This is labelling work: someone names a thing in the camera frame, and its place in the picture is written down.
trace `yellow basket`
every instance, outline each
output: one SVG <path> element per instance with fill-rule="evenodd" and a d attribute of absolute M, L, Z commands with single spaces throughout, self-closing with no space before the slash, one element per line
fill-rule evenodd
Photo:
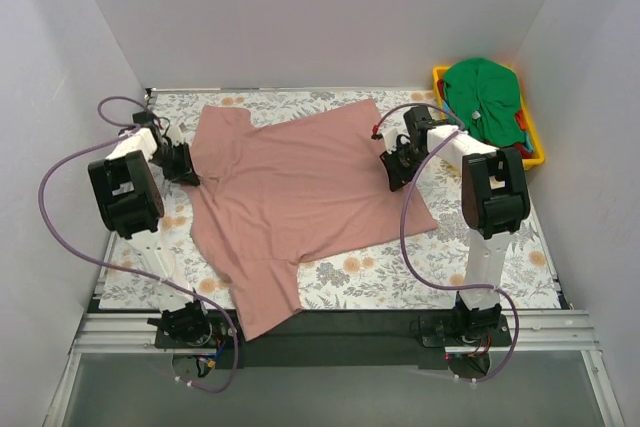
<path fill-rule="evenodd" d="M 442 97 L 440 96 L 440 91 L 438 90 L 438 81 L 442 79 L 444 73 L 449 70 L 450 67 L 450 65 L 438 65 L 433 68 L 433 90 L 436 94 L 436 99 L 438 100 L 439 107 L 442 107 Z M 529 170 L 531 167 L 540 165 L 544 162 L 544 149 L 542 148 L 542 143 L 540 142 L 540 138 L 538 137 L 538 131 L 536 130 L 536 126 L 533 123 L 533 119 L 531 118 L 531 114 L 529 114 L 529 109 L 527 108 L 527 104 L 524 102 L 522 95 L 520 95 L 520 106 L 522 107 L 522 112 L 524 113 L 524 121 L 527 124 L 527 132 L 529 132 L 529 137 L 531 138 L 531 143 L 533 144 L 533 157 L 531 159 L 522 159 L 524 170 Z"/>

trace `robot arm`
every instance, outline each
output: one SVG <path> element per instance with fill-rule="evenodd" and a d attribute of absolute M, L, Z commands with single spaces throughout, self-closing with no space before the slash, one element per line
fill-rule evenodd
<path fill-rule="evenodd" d="M 411 182 L 428 153 L 458 128 L 432 119 L 426 105 L 408 110 L 404 120 L 409 135 L 398 134 L 397 129 L 374 134 L 385 142 L 380 158 L 392 191 Z M 530 211 L 520 153 L 460 133 L 437 155 L 462 174 L 462 214 L 471 229 L 465 283 L 499 286 L 507 248 Z M 498 294 L 487 289 L 459 291 L 454 310 L 461 335 L 486 333 L 500 319 Z"/>
<path fill-rule="evenodd" d="M 189 288 L 176 269 L 175 257 L 165 245 L 158 223 L 164 205 L 149 163 L 158 165 L 164 177 L 186 185 L 199 185 L 189 153 L 178 127 L 164 133 L 158 118 L 150 112 L 134 114 L 139 129 L 120 142 L 104 160 L 89 165 L 89 177 L 105 226 L 115 231 L 131 247 L 143 269 L 160 278 Z M 210 325 L 199 301 L 158 284 L 161 319 L 150 319 L 172 338 L 198 342 L 210 336 Z"/>

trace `floral pattern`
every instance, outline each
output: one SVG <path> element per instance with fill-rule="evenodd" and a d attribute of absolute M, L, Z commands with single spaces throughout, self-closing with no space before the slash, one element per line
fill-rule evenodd
<path fill-rule="evenodd" d="M 314 115 L 342 105 L 373 98 L 381 112 L 410 101 L 433 101 L 431 92 L 416 91 L 255 91 L 243 93 L 176 93 L 158 96 L 155 111 L 180 125 L 187 141 L 193 140 L 202 108 L 224 105 L 246 108 L 257 127 Z M 404 129 L 401 113 L 385 127 Z M 189 234 L 193 212 L 179 186 L 163 180 L 152 166 L 165 203 L 161 231 L 176 255 L 189 284 L 222 307 L 232 308 L 229 285 L 207 264 Z M 460 285 L 469 250 L 469 231 L 460 211 L 460 176 L 440 161 L 427 166 L 418 188 L 439 227 L 408 239 L 415 268 L 432 282 Z M 540 227 L 530 216 L 509 247 L 502 286 L 521 308 L 560 308 L 550 259 L 545 254 Z M 111 261 L 139 267 L 126 242 L 117 238 Z M 298 270 L 300 300 L 306 309 L 424 309 L 450 308 L 453 292 L 430 289 L 417 282 L 400 254 L 398 241 L 345 252 Z M 155 284 L 135 275 L 116 272 L 105 276 L 101 308 L 157 308 Z"/>

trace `orange flower print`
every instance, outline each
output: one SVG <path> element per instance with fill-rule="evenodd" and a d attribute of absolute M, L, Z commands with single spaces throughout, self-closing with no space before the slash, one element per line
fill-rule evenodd
<path fill-rule="evenodd" d="M 360 271 L 360 261 L 355 257 L 347 257 L 342 264 L 342 268 L 349 274 L 357 274 Z"/>
<path fill-rule="evenodd" d="M 162 227 L 162 230 L 169 230 L 171 229 L 172 225 L 173 225 L 173 219 L 168 215 L 165 215 L 160 221 L 160 227 Z"/>
<path fill-rule="evenodd" d="M 203 294 L 210 294 L 216 290 L 217 282 L 213 279 L 202 279 L 198 287 Z"/>
<path fill-rule="evenodd" d="M 529 254 L 529 262 L 531 262 L 536 267 L 544 267 L 547 263 L 547 258 L 542 252 L 534 250 Z"/>
<path fill-rule="evenodd" d="M 453 274 L 449 277 L 449 283 L 451 285 L 462 285 L 464 284 L 464 275 L 462 274 Z"/>
<path fill-rule="evenodd" d="M 173 219 L 174 227 L 182 227 L 186 223 L 187 223 L 187 218 L 183 216 L 176 217 L 175 219 Z"/>

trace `white enclosure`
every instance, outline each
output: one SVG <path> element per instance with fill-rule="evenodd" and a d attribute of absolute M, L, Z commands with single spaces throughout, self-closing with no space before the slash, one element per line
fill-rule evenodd
<path fill-rule="evenodd" d="M 141 100 L 141 85 L 427 87 L 434 65 L 471 56 L 517 66 L 547 150 L 529 181 L 560 280 L 596 323 L 627 425 L 640 424 L 640 0 L 1 2 L 0 424 L 42 423 L 93 288 L 96 270 L 49 236 L 36 191 L 54 161 L 113 135 L 100 98 Z M 48 192 L 63 234 L 100 255 L 86 161 Z"/>
<path fill-rule="evenodd" d="M 149 87 L 420 86 L 511 58 L 544 0 L 97 0 Z"/>

